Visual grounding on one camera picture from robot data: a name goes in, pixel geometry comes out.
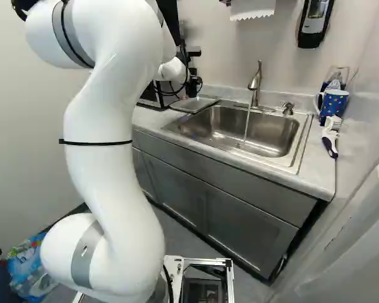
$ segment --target white brush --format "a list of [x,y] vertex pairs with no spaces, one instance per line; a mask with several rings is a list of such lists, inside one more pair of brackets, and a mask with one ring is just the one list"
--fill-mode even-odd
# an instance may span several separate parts
[[325,127],[322,131],[322,141],[326,147],[328,154],[337,160],[339,152],[335,147],[335,141],[339,137],[338,131],[342,125],[342,119],[337,116],[327,117]]
[[342,125],[342,119],[337,116],[327,117],[324,127],[327,131],[339,131]]

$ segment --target sink basin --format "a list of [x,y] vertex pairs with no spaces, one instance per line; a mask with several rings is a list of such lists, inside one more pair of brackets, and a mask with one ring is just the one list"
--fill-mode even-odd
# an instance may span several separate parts
[[289,153],[299,122],[287,117],[225,106],[210,107],[179,125],[182,135],[212,146],[232,146],[250,153],[278,158]]
[[233,155],[257,160],[297,174],[306,144],[311,116],[294,112],[284,116],[252,109],[246,129],[247,109],[227,100],[196,115],[187,115],[166,125],[163,130],[225,150]]

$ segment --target robotic arm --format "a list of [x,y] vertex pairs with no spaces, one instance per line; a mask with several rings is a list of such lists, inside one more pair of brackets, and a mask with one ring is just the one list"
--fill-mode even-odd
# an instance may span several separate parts
[[[57,223],[42,262],[57,281],[91,297],[144,303],[160,281],[164,235],[136,180],[131,119],[153,78],[182,80],[186,67],[155,0],[27,2],[36,54],[60,68],[92,68],[66,110],[61,140],[92,214]],[[20,3],[13,0],[22,17]]]

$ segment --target plastic bag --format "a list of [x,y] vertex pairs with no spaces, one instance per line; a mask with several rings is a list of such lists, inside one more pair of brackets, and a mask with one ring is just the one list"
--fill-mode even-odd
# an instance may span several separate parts
[[55,282],[42,267],[40,245],[46,233],[29,238],[13,247],[7,256],[7,270],[11,275],[11,289],[29,302],[40,302],[54,289]]

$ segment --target blue mug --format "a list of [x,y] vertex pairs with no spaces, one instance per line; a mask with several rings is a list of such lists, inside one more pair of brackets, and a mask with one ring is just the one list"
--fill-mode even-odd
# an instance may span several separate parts
[[[320,95],[323,97],[321,109],[318,108],[318,97]],[[320,126],[324,126],[326,117],[342,117],[346,110],[348,99],[349,92],[345,90],[326,90],[323,93],[318,93],[314,105],[320,120]]]

